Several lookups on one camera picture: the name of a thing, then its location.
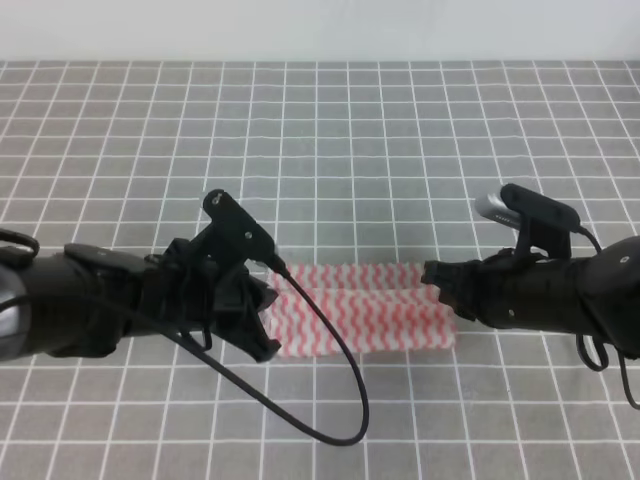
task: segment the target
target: white wall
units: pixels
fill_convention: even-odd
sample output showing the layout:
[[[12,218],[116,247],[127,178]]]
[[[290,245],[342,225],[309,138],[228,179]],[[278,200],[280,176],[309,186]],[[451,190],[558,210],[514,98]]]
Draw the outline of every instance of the white wall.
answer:
[[[0,0],[0,58],[640,58],[640,1]]]

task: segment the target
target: red and white towel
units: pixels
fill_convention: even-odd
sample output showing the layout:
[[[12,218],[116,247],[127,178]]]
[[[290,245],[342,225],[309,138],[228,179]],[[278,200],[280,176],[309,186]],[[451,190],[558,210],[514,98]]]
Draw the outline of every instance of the red and white towel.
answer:
[[[420,283],[420,264],[292,265],[291,274],[327,315],[352,352],[450,348],[454,313],[440,290]],[[279,275],[267,329],[285,357],[341,353],[311,308]]]

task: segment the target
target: towel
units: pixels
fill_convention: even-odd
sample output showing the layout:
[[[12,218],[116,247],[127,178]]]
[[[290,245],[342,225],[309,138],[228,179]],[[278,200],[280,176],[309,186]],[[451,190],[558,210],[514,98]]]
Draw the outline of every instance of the towel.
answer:
[[[292,265],[307,291],[354,353],[451,348],[454,313],[438,302],[440,290],[420,283],[420,264]],[[341,353],[338,342],[282,277],[269,283],[279,292],[265,312],[267,332],[285,357]]]

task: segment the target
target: striped towel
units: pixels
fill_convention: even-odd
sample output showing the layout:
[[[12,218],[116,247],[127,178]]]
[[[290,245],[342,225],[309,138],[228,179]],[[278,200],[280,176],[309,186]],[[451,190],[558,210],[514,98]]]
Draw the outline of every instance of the striped towel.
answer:
[[[293,277],[327,315],[352,352],[450,348],[454,313],[440,290],[420,283],[420,264],[292,265]],[[276,274],[280,296],[265,314],[267,331],[285,357],[341,353],[311,308]]]

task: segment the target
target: black bracket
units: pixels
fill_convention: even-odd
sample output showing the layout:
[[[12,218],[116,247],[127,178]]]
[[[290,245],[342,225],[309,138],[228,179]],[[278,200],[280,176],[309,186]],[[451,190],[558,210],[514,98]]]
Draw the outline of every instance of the black bracket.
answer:
[[[514,259],[527,257],[531,248],[547,252],[549,258],[571,258],[571,232],[580,228],[580,215],[573,208],[515,184],[500,190],[510,210],[521,217]]]

